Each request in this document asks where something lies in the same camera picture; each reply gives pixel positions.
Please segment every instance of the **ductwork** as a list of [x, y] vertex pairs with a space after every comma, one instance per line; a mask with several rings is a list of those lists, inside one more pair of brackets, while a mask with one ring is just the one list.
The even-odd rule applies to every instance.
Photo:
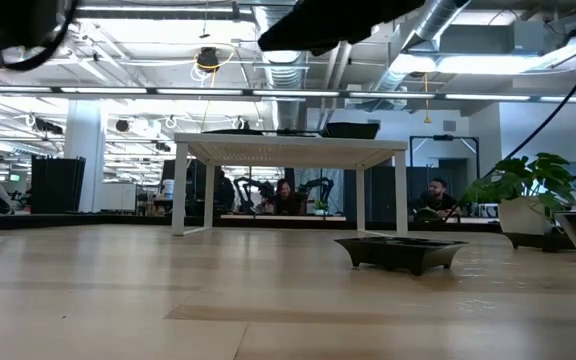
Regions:
[[[260, 32], [265, 32], [272, 25], [282, 19], [291, 11], [286, 7], [254, 8], [255, 18], [259, 24]], [[304, 63], [305, 56], [299, 51], [272, 51], [264, 53], [264, 62], [279, 65], [298, 65]], [[266, 81], [272, 89], [300, 89], [303, 86], [304, 71], [297, 68], [271, 67], [264, 69]], [[278, 129], [305, 130], [306, 119], [300, 117], [299, 102], [275, 101], [273, 102], [273, 121]]]
[[[413, 28], [408, 39], [402, 44], [407, 49], [424, 42], [432, 42], [450, 26], [457, 15], [470, 3], [470, 0], [428, 0], [419, 16], [419, 22]], [[373, 87], [372, 91], [392, 92], [397, 90], [408, 74], [392, 72], [386, 69]], [[374, 111], [392, 109], [393, 104], [387, 101], [374, 100], [357, 105], [358, 109]]]

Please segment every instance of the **wall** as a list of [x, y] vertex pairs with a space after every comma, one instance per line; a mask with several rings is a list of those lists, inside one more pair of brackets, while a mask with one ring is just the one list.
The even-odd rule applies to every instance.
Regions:
[[[470, 116], [470, 136], [479, 138], [479, 162], [484, 176], [501, 160], [501, 119], [499, 104], [492, 104]], [[471, 164], [470, 179], [476, 178], [475, 166]]]
[[[319, 109], [310, 108], [307, 112], [308, 124], [316, 124], [319, 120]], [[375, 111], [368, 113], [360, 110], [338, 109], [333, 113], [330, 122], [367, 123], [368, 120], [380, 120], [381, 128], [377, 134], [377, 140], [400, 140], [409, 141], [412, 135], [442, 135], [443, 122], [454, 120], [457, 122], [457, 131], [449, 132], [454, 136], [468, 136], [468, 118], [460, 115], [459, 111], [437, 110], [430, 111], [432, 123], [424, 123], [425, 111], [409, 114], [405, 111]], [[421, 140], [415, 140], [415, 147]], [[406, 164], [410, 166], [409, 153], [406, 152]], [[415, 166], [438, 166], [441, 158], [474, 158], [474, 154], [461, 141], [437, 142], [428, 140], [414, 154]]]
[[[500, 104], [501, 153], [512, 152], [555, 109], [556, 104]], [[533, 157], [539, 152], [558, 154], [576, 161], [576, 105], [566, 105], [516, 156]]]

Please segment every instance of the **ceiling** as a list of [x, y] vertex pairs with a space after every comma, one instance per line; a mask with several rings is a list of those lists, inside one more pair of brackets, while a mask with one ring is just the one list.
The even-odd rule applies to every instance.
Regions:
[[[239, 0], [242, 20], [249, 19], [250, 6], [285, 5], [287, 0]], [[184, 7], [177, 11], [175, 7]], [[116, 11], [96, 11], [95, 6], [115, 7]], [[109, 86], [109, 87], [267, 87], [263, 54], [256, 44], [259, 36], [257, 25], [248, 21], [215, 20], [222, 15], [207, 15], [206, 9], [219, 9], [224, 2], [208, 1], [85, 1], [84, 17], [71, 27], [69, 37], [59, 54], [50, 63], [27, 73], [0, 71], [0, 85], [38, 86]], [[125, 11], [133, 7], [143, 10]], [[473, 0], [453, 25], [505, 26], [518, 20], [550, 21], [574, 17], [576, 0], [513, 1]], [[339, 88], [375, 82], [389, 66], [389, 43], [397, 21], [382, 24], [365, 41], [352, 47], [349, 62], [339, 77]], [[195, 55], [202, 47], [215, 47], [222, 67], [214, 77], [202, 76], [195, 67]], [[7, 54], [19, 58], [20, 50]], [[306, 76], [303, 87], [322, 89], [327, 77], [329, 54], [305, 60]], [[336, 71], [342, 68], [335, 64]], [[442, 92], [506, 92], [512, 90], [516, 80], [526, 76], [470, 75], [429, 73], [424, 79], [408, 76], [402, 85], [408, 91]], [[564, 94], [576, 79], [574, 71], [530, 76], [531, 93]], [[28, 124], [31, 114], [66, 128], [68, 109], [66, 98], [35, 98], [32, 96], [0, 95], [0, 137], [41, 138]], [[207, 101], [207, 100], [145, 100], [105, 99], [108, 113], [108, 138], [114, 141], [107, 151], [108, 164], [121, 162], [129, 166], [107, 166], [107, 178], [119, 175], [135, 181], [156, 179], [160, 165], [157, 160], [170, 158], [170, 153], [158, 151], [148, 141], [143, 144], [123, 143], [125, 138], [154, 136], [162, 141], [172, 138], [174, 132], [200, 132], [227, 129], [247, 122], [251, 128], [272, 130], [271, 101]], [[462, 102], [435, 102], [434, 109], [456, 109], [466, 113], [473, 105]], [[425, 101], [410, 101], [404, 110], [415, 111], [425, 106]], [[118, 120], [145, 121], [148, 125], [159, 122], [157, 133], [120, 133], [115, 129]], [[8, 139], [0, 141], [2, 168], [26, 169], [27, 154], [59, 155], [63, 150], [61, 137], [51, 142]], [[133, 168], [116, 171], [116, 168]]]

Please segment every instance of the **desk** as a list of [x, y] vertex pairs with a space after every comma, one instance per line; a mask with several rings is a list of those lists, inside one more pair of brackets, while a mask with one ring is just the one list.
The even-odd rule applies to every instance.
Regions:
[[[187, 235], [212, 228], [215, 166], [223, 165], [356, 170], [357, 230], [365, 232], [364, 172], [393, 156], [399, 165], [395, 167], [397, 232], [400, 236], [408, 233], [405, 166], [407, 141], [177, 133], [175, 143], [177, 189], [183, 189], [182, 184], [186, 183], [186, 159], [189, 153], [206, 164], [206, 206], [204, 227], [189, 232], [184, 232], [185, 209], [174, 209], [174, 235]], [[185, 204], [186, 192], [175, 191], [174, 203]]]

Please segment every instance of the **pillar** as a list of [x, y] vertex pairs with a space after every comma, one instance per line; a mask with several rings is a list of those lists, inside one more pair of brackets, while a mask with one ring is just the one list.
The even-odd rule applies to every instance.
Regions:
[[70, 100], [64, 158], [86, 159], [79, 211], [98, 212], [104, 176], [107, 117], [99, 100]]

